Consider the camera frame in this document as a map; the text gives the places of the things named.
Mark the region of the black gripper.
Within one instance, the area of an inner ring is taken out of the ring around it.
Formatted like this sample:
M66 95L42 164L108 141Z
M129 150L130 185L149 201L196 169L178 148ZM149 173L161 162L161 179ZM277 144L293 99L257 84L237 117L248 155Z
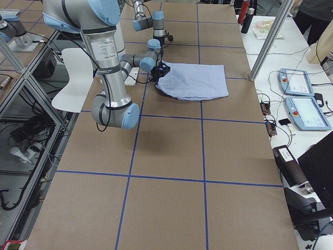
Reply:
M159 79L163 78L166 74L168 74L170 72L171 68L167 65L159 65L159 66L155 66L152 68L152 70L150 71L151 74L151 82L153 82L154 84L158 84Z

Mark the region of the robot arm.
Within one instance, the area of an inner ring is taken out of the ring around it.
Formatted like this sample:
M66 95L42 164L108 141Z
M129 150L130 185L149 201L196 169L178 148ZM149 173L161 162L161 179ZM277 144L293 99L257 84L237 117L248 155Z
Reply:
M143 31L145 29L153 28L153 38L158 40L161 46L164 45L165 38L167 37L164 28L164 12L154 11L150 17L147 17L144 12L144 2L140 0L132 1L135 20L133 27L135 31Z
M131 129L140 108L127 94L124 81L134 67L151 74L150 81L170 72L162 61L157 37L147 42L144 54L118 55L114 34L120 22L117 1L43 1L44 22L58 31L80 33L89 58L99 71L104 90L93 100L92 116L97 126Z

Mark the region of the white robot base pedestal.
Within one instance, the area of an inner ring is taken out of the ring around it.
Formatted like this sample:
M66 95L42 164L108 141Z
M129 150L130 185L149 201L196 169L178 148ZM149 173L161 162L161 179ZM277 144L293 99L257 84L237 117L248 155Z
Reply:
M118 58L121 58L126 53L126 50L125 50L125 44L124 44L124 40L123 40L121 25L119 22L116 25L116 31L114 33L114 41L116 44ZM138 78L138 73L139 73L138 67L132 68L130 71L130 75L124 81L124 84L128 85L128 86L135 86L136 80Z

